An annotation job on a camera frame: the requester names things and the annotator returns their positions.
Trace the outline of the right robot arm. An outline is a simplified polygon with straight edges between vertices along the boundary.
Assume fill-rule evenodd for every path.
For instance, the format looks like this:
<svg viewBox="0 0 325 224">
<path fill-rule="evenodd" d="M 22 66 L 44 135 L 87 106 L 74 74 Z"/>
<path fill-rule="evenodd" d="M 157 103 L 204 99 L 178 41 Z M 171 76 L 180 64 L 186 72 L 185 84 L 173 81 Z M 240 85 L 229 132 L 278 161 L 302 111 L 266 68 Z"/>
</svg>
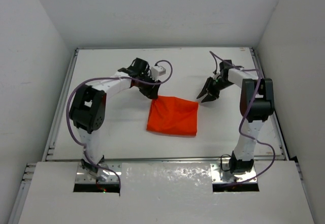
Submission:
<svg viewBox="0 0 325 224">
<path fill-rule="evenodd" d="M 242 120 L 239 125 L 239 139 L 229 160 L 229 172 L 242 174 L 250 172 L 254 164 L 254 149 L 264 123 L 274 113 L 273 81 L 263 78 L 258 69 L 245 69 L 222 60 L 219 71 L 207 78 L 197 96 L 202 103 L 219 98 L 220 92 L 232 85 L 241 89 L 239 109 Z"/>
</svg>

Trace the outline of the orange t shirt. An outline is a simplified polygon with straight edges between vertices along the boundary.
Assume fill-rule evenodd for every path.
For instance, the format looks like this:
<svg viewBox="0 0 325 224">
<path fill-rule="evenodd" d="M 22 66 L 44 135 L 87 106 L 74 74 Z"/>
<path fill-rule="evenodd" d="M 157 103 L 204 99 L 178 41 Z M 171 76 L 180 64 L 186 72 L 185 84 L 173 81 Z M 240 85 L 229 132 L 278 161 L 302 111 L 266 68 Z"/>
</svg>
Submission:
<svg viewBox="0 0 325 224">
<path fill-rule="evenodd" d="M 154 133 L 195 137 L 198 130 L 198 102 L 159 96 L 150 105 L 146 130 Z"/>
</svg>

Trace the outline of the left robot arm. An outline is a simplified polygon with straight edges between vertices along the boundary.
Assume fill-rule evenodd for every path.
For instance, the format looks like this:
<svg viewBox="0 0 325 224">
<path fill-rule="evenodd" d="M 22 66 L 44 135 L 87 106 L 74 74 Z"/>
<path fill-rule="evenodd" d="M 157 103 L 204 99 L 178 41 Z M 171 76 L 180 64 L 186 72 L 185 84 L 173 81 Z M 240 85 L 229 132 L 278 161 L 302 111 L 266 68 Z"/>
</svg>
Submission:
<svg viewBox="0 0 325 224">
<path fill-rule="evenodd" d="M 72 139 L 83 148 L 82 167 L 93 175 L 108 170 L 103 165 L 99 130 L 105 121 L 107 101 L 118 93 L 137 87 L 148 99 L 156 99 L 166 69 L 157 62 L 150 66 L 136 58 L 127 68 L 111 77 L 88 79 L 79 84 L 68 98 L 66 121 Z"/>
</svg>

